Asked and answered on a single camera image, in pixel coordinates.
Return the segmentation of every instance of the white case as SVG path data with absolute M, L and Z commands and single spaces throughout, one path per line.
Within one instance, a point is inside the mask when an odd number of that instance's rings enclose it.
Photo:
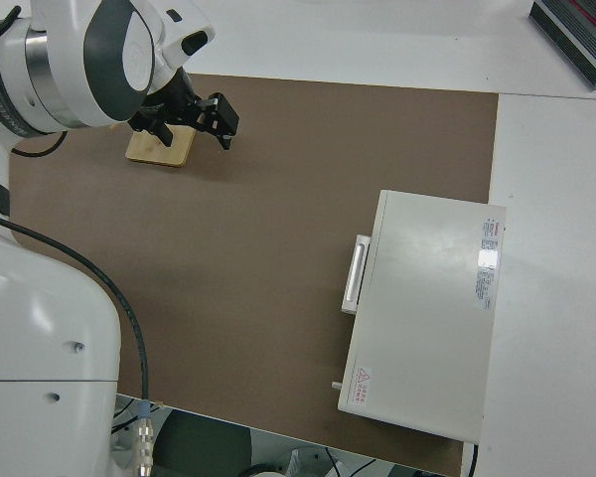
M 479 442 L 505 218 L 381 192 L 340 410 Z

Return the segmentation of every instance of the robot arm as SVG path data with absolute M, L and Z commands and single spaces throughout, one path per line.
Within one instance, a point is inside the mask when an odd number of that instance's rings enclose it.
M 9 216 L 8 151 L 22 137 L 129 121 L 166 144 L 167 124 L 185 124 L 229 148 L 238 116 L 219 93 L 199 98 L 182 68 L 214 37 L 190 0 L 31 6 L 31 18 L 15 8 L 0 21 L 0 215 Z M 0 229 L 0 475 L 129 475 L 107 452 L 118 335 L 95 283 Z M 147 391 L 139 417 L 134 471 L 148 476 Z M 79 439 L 66 439 L 71 425 Z
M 0 80 L 20 136 L 130 120 L 166 145 L 166 124 L 207 131 L 228 149 L 238 116 L 195 95 L 182 65 L 215 35 L 186 0 L 32 0 L 0 25 Z

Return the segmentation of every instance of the metal handle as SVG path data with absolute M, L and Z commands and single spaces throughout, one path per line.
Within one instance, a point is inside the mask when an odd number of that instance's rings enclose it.
M 358 311 L 358 300 L 360 298 L 360 288 L 365 274 L 365 265 L 367 263 L 367 254 L 369 253 L 369 244 L 371 237 L 356 236 L 356 246 L 354 247 L 354 256 L 351 259 L 349 268 L 349 277 L 347 278 L 347 287 L 342 301 L 342 311 L 355 315 Z

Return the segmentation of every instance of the red warning triangle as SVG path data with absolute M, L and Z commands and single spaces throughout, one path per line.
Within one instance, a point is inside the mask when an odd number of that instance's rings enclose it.
M 367 373 L 362 368 L 358 369 L 358 383 L 361 383 L 362 381 L 366 381 L 370 378 L 371 378 L 371 376 L 369 376 L 369 373 Z

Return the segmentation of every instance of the brown mat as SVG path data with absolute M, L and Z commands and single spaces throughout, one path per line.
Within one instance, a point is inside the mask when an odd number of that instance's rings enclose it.
M 497 96 L 195 84 L 240 114 L 231 151 L 198 134 L 173 170 L 124 159 L 126 126 L 77 131 L 53 156 L 13 161 L 13 219 L 80 250 L 125 291 L 145 330 L 151 398 L 458 475 L 460 442 L 340 412 L 331 381 L 353 327 L 340 305 L 355 236 L 371 233 L 380 189 L 487 202 Z M 119 389 L 137 395 L 125 320 L 122 333 Z

